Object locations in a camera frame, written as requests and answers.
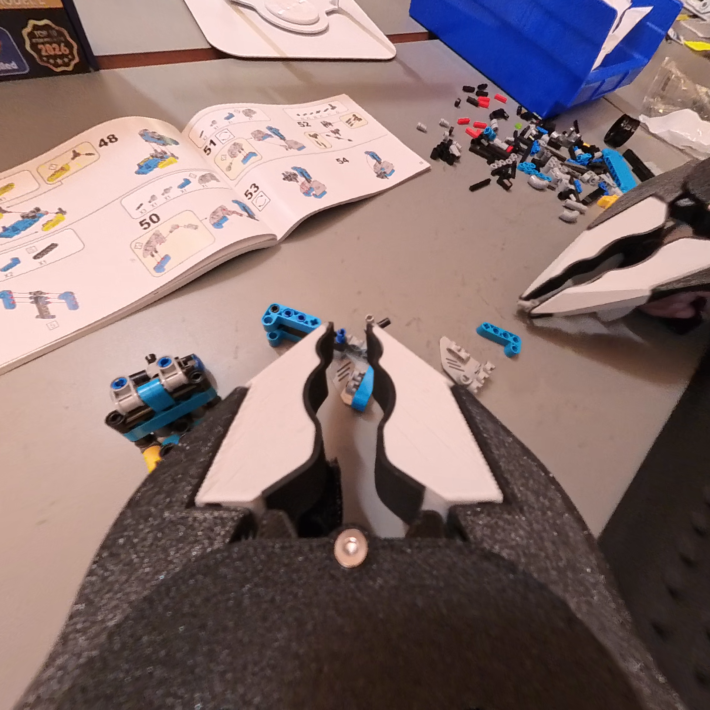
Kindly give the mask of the black rubber tire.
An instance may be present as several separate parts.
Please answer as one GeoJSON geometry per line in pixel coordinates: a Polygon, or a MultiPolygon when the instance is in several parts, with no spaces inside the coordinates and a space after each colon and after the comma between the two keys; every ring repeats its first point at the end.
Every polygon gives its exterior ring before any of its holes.
{"type": "Polygon", "coordinates": [[[618,149],[625,145],[640,126],[640,120],[629,114],[622,114],[608,129],[603,141],[609,147],[618,149]]]}

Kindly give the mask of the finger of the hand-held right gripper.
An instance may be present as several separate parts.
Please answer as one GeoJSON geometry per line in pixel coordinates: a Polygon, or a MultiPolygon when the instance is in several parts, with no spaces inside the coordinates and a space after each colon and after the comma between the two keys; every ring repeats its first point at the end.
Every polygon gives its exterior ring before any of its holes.
{"type": "Polygon", "coordinates": [[[667,221],[669,206],[659,197],[647,197],[590,226],[520,296],[523,302],[546,300],[568,281],[591,272],[609,258],[624,254],[648,239],[667,221]]]}
{"type": "Polygon", "coordinates": [[[533,300],[530,317],[622,315],[636,307],[686,292],[709,291],[709,240],[681,238],[644,261],[614,268],[547,298],[533,300]]]}

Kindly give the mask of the blue beams black axle assembly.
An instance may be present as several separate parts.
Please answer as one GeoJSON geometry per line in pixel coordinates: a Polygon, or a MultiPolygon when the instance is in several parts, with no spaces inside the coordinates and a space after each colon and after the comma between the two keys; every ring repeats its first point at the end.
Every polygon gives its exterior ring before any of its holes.
{"type": "Polygon", "coordinates": [[[322,320],[292,307],[271,304],[261,318],[267,342],[277,347],[285,342],[299,342],[321,327],[322,320]]]}

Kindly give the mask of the grey panel with connectors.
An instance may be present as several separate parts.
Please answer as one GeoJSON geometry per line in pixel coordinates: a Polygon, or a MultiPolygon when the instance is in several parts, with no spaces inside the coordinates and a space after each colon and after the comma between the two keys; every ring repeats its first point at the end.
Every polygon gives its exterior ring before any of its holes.
{"type": "Polygon", "coordinates": [[[495,370],[491,361],[476,360],[465,348],[446,336],[439,340],[441,366],[453,384],[477,395],[495,370]]]}

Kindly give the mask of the grey desk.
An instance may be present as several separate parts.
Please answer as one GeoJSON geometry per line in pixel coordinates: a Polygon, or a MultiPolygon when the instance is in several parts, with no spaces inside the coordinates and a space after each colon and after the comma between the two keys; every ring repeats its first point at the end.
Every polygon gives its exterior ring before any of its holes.
{"type": "MultiPolygon", "coordinates": [[[[229,100],[299,103],[349,94],[424,158],[432,124],[474,72],[437,41],[401,44],[389,63],[212,60],[1,84],[2,170],[120,116],[182,129],[229,100]]],[[[439,369],[447,335],[496,364],[481,397],[545,463],[598,535],[640,467],[704,350],[706,331],[676,337],[638,325],[646,344],[569,339],[515,327],[519,294],[579,233],[557,200],[523,184],[469,185],[480,160],[372,200],[327,210],[281,246],[225,263],[142,312],[1,377],[1,674],[23,687],[51,648],[93,554],[145,467],[104,424],[109,381],[144,356],[197,353],[219,393],[277,351],[258,322],[272,301],[361,332],[366,314],[439,369]],[[507,360],[476,336],[481,321],[523,336],[507,360]]]]}

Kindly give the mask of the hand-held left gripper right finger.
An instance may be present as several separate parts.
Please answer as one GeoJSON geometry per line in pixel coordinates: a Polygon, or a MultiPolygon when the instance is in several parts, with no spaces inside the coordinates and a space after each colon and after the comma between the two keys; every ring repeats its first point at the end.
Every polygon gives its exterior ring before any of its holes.
{"type": "Polygon", "coordinates": [[[381,409],[374,477],[379,499],[405,525],[426,511],[500,504],[503,491],[462,405],[475,397],[377,324],[367,326],[373,399],[381,409]]]}

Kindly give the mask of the blue yellow brick vehicle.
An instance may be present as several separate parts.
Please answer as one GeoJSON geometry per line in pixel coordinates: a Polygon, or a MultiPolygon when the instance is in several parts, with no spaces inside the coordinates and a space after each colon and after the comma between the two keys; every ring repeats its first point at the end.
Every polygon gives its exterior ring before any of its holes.
{"type": "Polygon", "coordinates": [[[151,473],[221,398],[196,354],[149,354],[146,362],[111,381],[113,408],[104,422],[139,449],[151,473]]]}

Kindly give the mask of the blue angled beam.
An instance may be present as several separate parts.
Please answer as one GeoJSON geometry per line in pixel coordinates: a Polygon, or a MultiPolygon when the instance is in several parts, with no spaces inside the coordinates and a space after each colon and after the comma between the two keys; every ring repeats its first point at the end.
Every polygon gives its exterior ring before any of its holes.
{"type": "Polygon", "coordinates": [[[476,327],[476,333],[503,348],[503,353],[508,358],[519,355],[521,350],[521,339],[519,336],[501,328],[490,322],[483,322],[476,327]]]}

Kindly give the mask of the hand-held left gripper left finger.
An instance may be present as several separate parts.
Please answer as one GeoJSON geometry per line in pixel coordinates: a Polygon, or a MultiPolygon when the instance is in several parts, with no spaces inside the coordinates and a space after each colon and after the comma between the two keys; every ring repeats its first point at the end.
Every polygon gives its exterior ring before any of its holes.
{"type": "Polygon", "coordinates": [[[316,413],[328,394],[334,328],[324,323],[246,384],[196,496],[197,507],[267,508],[323,451],[316,413]]]}

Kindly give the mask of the white stand base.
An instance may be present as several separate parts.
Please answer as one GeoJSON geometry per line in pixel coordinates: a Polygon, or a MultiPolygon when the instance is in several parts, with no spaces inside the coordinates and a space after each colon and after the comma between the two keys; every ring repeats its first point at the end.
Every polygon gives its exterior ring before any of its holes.
{"type": "Polygon", "coordinates": [[[355,1],[185,1],[205,38],[242,59],[392,60],[393,43],[355,1]]]}

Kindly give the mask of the blue grey brick assembly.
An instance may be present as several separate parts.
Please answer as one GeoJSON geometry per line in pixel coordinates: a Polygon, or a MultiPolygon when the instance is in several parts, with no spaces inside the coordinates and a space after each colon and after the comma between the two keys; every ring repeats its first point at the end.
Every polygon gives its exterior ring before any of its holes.
{"type": "Polygon", "coordinates": [[[332,383],[343,403],[363,413],[372,396],[374,370],[368,362],[366,342],[344,328],[335,331],[332,383]]]}

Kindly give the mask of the person's right hand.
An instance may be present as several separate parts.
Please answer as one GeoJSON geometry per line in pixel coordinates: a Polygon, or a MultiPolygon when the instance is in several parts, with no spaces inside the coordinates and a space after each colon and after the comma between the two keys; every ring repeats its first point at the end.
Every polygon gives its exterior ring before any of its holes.
{"type": "Polygon", "coordinates": [[[692,319],[709,308],[709,291],[684,291],[653,300],[638,309],[652,317],[692,319]]]}

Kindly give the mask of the pile of small brick parts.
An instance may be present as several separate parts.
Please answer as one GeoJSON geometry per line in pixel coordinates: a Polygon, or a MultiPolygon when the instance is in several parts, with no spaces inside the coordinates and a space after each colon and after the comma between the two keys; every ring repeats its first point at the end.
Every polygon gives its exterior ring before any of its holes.
{"type": "Polygon", "coordinates": [[[453,107],[478,109],[479,113],[441,118],[443,133],[430,160],[453,167],[465,151],[481,158],[489,175],[471,184],[470,192],[492,184],[510,192],[519,178],[539,193],[554,194],[562,205],[560,221],[575,224],[589,207],[607,209],[656,176],[632,149],[620,152],[604,140],[603,146],[586,141],[577,120],[558,130],[554,120],[543,119],[520,104],[507,109],[510,99],[492,92],[487,82],[465,84],[461,91],[453,107]]]}

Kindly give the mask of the open instruction booklet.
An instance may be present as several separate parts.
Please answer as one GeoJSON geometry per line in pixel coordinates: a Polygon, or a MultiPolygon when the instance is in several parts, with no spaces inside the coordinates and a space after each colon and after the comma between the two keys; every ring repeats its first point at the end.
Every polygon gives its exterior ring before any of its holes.
{"type": "Polygon", "coordinates": [[[1,373],[429,169],[345,94],[95,126],[1,173],[1,373]]]}

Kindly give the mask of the blue plastic bin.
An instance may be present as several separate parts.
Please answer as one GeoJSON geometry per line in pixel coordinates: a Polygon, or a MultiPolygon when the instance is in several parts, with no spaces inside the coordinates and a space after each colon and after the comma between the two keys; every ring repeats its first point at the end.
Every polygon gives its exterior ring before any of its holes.
{"type": "Polygon", "coordinates": [[[606,1],[410,3],[416,22],[544,118],[631,84],[681,10],[681,1],[631,1],[638,20],[598,60],[622,13],[606,1]]]}

